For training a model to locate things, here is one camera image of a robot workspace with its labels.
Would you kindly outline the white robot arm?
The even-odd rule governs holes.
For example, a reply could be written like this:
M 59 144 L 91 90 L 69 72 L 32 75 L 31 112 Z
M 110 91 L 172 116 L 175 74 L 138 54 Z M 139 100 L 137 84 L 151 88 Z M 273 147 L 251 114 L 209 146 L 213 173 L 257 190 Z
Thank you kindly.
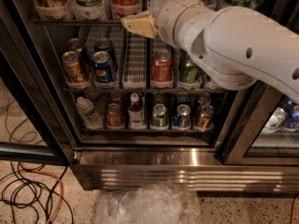
M 299 102 L 299 35 L 255 10 L 168 0 L 156 14 L 146 10 L 121 23 L 185 50 L 224 89 L 244 90 L 261 80 Z

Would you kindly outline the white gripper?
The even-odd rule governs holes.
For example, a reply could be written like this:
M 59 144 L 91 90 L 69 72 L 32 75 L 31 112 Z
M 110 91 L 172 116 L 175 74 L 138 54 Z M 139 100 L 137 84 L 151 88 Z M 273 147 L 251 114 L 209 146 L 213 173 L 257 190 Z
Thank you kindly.
M 173 48 L 189 49 L 214 14 L 215 11 L 205 7 L 200 0 L 168 0 L 156 20 L 146 10 L 121 18 L 121 23 L 132 34 L 147 38 L 155 38 L 158 34 Z

